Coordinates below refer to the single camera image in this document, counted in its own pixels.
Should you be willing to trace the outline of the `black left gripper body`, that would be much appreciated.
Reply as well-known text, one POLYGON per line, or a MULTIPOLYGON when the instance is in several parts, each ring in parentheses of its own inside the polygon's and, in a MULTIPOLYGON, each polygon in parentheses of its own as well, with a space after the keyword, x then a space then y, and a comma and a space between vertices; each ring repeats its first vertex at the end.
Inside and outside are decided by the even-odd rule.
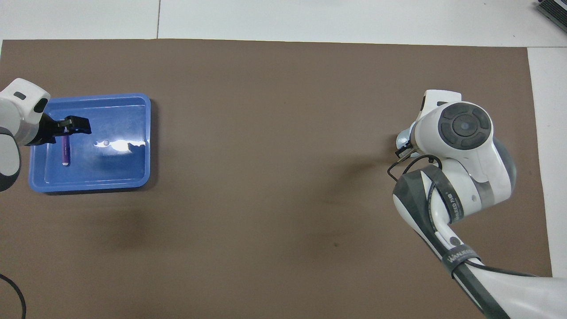
POLYGON ((37 127, 37 133, 34 138, 29 143, 27 143, 27 146, 32 147, 43 144, 55 144, 55 136, 57 133, 58 123, 54 121, 49 115, 43 114, 41 115, 41 119, 37 127))

